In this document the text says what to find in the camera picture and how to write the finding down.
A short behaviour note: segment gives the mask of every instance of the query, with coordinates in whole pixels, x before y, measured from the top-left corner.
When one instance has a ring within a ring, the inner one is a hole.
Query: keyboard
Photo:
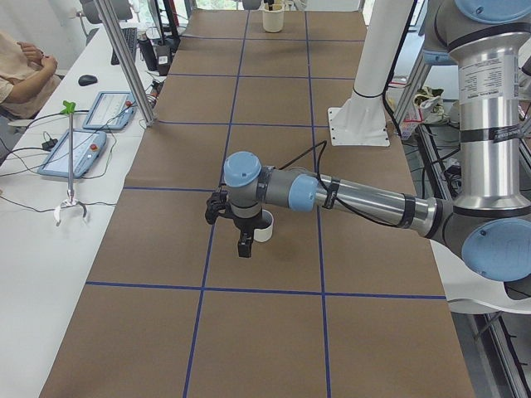
[[[133,57],[134,61],[136,59],[137,29],[136,27],[123,27],[122,33],[124,34],[125,43],[127,43],[127,47],[129,48],[129,52],[131,53],[131,56]],[[110,64],[119,64],[118,56],[116,55],[116,52],[114,50],[113,55],[110,58]]]

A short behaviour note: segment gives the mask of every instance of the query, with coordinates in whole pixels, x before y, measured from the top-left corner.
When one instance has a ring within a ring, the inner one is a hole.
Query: tablet
[[[128,91],[101,91],[90,107],[83,123],[85,130],[120,130],[131,120],[134,107],[133,95]]]
[[[89,171],[105,147],[107,134],[103,131],[74,130],[74,178]],[[53,147],[37,172],[43,176],[68,178],[68,130]]]

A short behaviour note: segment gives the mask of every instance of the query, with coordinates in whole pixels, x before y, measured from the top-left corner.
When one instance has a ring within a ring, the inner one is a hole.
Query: white cup
[[[273,11],[269,11],[265,6],[262,10],[262,22],[266,32],[280,32],[284,27],[284,5],[273,4]]]
[[[257,242],[267,242],[273,236],[273,222],[275,221],[273,215],[267,210],[262,209],[262,219],[264,219],[269,226],[263,230],[255,229],[255,240]]]

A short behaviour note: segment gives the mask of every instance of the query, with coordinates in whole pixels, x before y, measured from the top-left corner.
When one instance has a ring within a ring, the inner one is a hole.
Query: beige shirt
[[[42,66],[30,62],[22,53],[20,46],[7,33],[0,31],[0,106],[20,118],[31,118],[48,101],[51,93],[61,83],[61,79],[52,76],[41,92],[25,104],[4,102],[11,93],[13,85],[35,75]]]

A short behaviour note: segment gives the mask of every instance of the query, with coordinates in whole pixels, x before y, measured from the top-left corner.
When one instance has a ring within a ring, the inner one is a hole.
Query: green clip
[[[76,103],[63,101],[65,108],[60,112],[61,114],[74,114],[76,112]]]

